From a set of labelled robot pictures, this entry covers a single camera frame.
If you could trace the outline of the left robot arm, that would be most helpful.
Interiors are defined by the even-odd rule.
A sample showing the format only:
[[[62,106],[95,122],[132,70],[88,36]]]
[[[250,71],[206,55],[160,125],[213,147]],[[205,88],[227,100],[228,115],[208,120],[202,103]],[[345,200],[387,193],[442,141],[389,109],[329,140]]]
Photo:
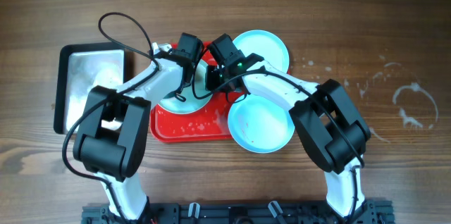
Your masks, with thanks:
[[[62,149],[63,162],[73,174],[100,182],[109,199],[101,220],[109,223],[153,223],[148,196],[137,170],[144,157],[151,110],[169,94],[178,94],[193,80],[196,58],[157,58],[131,80],[90,90],[81,117],[68,131],[74,136],[73,158]]]

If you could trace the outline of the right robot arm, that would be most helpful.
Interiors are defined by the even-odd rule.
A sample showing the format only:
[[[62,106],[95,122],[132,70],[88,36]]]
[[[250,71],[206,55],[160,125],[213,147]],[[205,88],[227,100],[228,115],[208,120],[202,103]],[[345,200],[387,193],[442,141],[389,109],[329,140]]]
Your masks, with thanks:
[[[371,137],[357,107],[335,80],[307,82],[261,61],[237,70],[208,66],[206,88],[211,92],[242,90],[263,97],[287,111],[308,157],[325,173],[326,201],[348,223],[364,203],[360,170]]]

